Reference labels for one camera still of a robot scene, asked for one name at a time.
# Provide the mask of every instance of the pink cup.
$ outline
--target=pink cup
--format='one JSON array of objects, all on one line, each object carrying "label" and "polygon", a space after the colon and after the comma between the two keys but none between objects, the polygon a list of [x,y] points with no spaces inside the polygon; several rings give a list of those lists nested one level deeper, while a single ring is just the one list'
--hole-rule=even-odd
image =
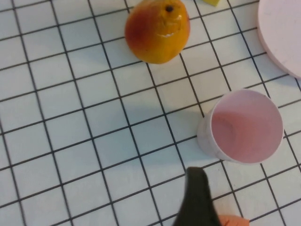
[{"label": "pink cup", "polygon": [[198,144],[212,157],[252,164],[274,154],[283,134],[280,112],[271,99],[242,89],[224,95],[200,122]]}]

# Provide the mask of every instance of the cup rim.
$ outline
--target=cup rim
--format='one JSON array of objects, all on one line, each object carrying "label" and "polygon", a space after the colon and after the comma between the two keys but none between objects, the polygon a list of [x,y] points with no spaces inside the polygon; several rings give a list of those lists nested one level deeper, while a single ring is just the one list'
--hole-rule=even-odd
[{"label": "cup rim", "polygon": [[[241,92],[249,92],[249,93],[253,93],[253,94],[256,94],[256,95],[262,95],[264,96],[265,98],[267,98],[269,100],[269,102],[272,104],[272,106],[274,106],[277,114],[279,115],[280,119],[281,119],[281,130],[282,130],[282,135],[281,137],[279,137],[279,142],[278,142],[278,145],[277,145],[277,148],[276,150],[270,155],[268,156],[267,158],[261,160],[261,161],[257,161],[257,162],[242,162],[242,161],[238,161],[238,160],[235,160],[233,158],[231,158],[230,156],[228,156],[220,147],[219,145],[217,144],[216,140],[215,140],[215,137],[213,135],[213,131],[212,131],[212,118],[213,118],[213,114],[214,114],[214,111],[216,110],[217,106],[227,97],[229,97],[230,95],[236,95],[237,93],[241,93]],[[235,90],[235,91],[231,91],[225,95],[223,95],[221,97],[221,99],[215,103],[215,105],[213,106],[213,108],[211,109],[211,114],[209,115],[209,130],[210,130],[210,136],[213,138],[213,141],[214,141],[214,145],[216,146],[216,148],[218,148],[218,150],[223,153],[225,156],[227,156],[227,158],[230,159],[230,161],[232,162],[236,162],[236,163],[240,163],[240,164],[245,164],[245,165],[253,165],[253,164],[258,164],[258,163],[261,163],[265,160],[267,160],[268,158],[270,158],[271,156],[273,156],[278,150],[279,150],[279,147],[281,146],[282,144],[282,141],[283,141],[283,136],[284,136],[284,124],[283,124],[283,119],[281,117],[281,114],[280,114],[280,111],[278,109],[278,107],[276,106],[276,104],[267,96],[263,95],[262,93],[258,92],[258,91],[254,91],[254,90],[249,90],[249,89],[239,89],[239,90]]]}]

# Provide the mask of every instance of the tabletop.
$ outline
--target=tabletop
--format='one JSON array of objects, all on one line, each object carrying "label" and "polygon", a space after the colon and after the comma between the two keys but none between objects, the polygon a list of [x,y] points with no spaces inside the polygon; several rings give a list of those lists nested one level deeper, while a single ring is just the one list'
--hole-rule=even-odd
[{"label": "tabletop", "polygon": [[[299,226],[301,81],[257,35],[257,0],[182,0],[191,33],[166,64],[124,38],[139,0],[0,1],[0,225],[171,226],[185,170],[203,167],[219,214]],[[199,122],[224,94],[259,91],[285,135],[262,164],[206,156]]]}]

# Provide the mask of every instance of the orange object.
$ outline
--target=orange object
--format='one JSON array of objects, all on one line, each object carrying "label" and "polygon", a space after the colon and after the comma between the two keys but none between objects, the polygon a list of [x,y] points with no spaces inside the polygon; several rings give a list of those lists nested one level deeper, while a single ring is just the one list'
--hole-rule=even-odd
[{"label": "orange object", "polygon": [[137,58],[162,64],[178,55],[189,38],[190,21],[180,0],[143,0],[130,13],[125,38]]},{"label": "orange object", "polygon": [[222,226],[249,226],[250,222],[247,219],[233,215],[219,215]]}]

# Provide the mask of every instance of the white grid surface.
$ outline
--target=white grid surface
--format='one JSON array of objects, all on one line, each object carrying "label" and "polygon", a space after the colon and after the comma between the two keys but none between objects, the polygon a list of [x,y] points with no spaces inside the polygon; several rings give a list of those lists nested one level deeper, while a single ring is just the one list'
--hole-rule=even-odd
[{"label": "white grid surface", "polygon": [[[300,226],[300,81],[262,49],[258,1],[183,0],[190,39],[164,65],[126,45],[139,1],[0,1],[0,225],[171,226],[185,169],[200,166],[218,213]],[[284,120],[260,165],[210,159],[196,142],[202,116],[240,88]]]}]

